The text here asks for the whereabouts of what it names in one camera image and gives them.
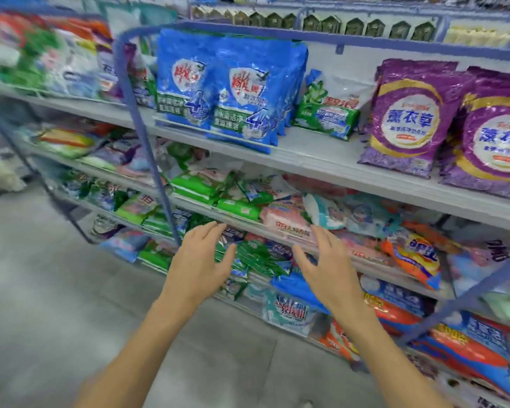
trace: red detergent bag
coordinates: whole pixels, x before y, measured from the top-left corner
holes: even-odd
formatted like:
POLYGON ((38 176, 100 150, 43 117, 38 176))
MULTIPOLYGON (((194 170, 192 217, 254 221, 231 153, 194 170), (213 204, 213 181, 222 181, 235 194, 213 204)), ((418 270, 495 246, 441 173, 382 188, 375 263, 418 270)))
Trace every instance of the red detergent bag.
POLYGON ((388 334, 401 336, 435 309, 436 301, 368 275, 360 277, 365 302, 388 334))
POLYGON ((454 312, 411 347, 442 361, 465 377, 510 394, 510 352, 506 335, 467 311, 454 312))

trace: gray floor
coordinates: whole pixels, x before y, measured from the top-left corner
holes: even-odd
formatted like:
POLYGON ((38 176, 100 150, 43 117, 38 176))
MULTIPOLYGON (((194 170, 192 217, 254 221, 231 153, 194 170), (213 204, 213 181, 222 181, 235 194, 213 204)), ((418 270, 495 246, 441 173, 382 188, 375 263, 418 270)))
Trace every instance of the gray floor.
MULTIPOLYGON (((163 278, 91 247, 40 189, 0 197, 0 407, 68 407, 163 278)), ((366 374, 215 300, 173 344, 146 407, 383 407, 366 374)))

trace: forearm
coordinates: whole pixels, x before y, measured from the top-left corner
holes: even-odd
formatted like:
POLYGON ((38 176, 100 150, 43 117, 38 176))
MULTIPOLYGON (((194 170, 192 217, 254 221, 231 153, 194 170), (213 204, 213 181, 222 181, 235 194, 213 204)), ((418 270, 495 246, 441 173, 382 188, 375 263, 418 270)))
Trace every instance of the forearm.
POLYGON ((163 359, 190 312, 159 298, 127 345, 79 397, 75 408, 142 407, 163 359))
POLYGON ((451 408, 382 328, 370 308, 347 330, 389 408, 451 408))

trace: left hand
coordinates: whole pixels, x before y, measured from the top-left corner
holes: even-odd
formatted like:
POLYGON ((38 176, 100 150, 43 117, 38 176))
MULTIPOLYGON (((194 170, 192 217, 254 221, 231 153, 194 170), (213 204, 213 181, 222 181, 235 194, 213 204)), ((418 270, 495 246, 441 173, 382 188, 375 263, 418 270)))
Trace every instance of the left hand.
POLYGON ((158 301, 191 316, 198 305, 223 285, 236 256, 236 245, 231 245, 220 263, 214 260, 215 246, 226 227, 210 222, 187 232, 172 260, 158 301))

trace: top shelf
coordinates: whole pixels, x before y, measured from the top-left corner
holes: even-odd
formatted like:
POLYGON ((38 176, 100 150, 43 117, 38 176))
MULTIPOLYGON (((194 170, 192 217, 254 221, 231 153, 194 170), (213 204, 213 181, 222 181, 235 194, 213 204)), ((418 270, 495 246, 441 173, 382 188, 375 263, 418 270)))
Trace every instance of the top shelf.
MULTIPOLYGON (((5 85, 0 85, 0 95, 134 128, 128 110, 116 104, 21 95, 5 85)), ((152 135, 510 230, 510 200, 441 185, 436 173, 432 179, 426 180, 357 164, 363 149, 357 135, 346 143, 302 128, 290 128, 286 137, 280 137, 279 146, 271 154, 263 154, 236 144, 207 139, 203 133, 189 128, 157 127, 154 110, 141 108, 140 111, 152 135)))

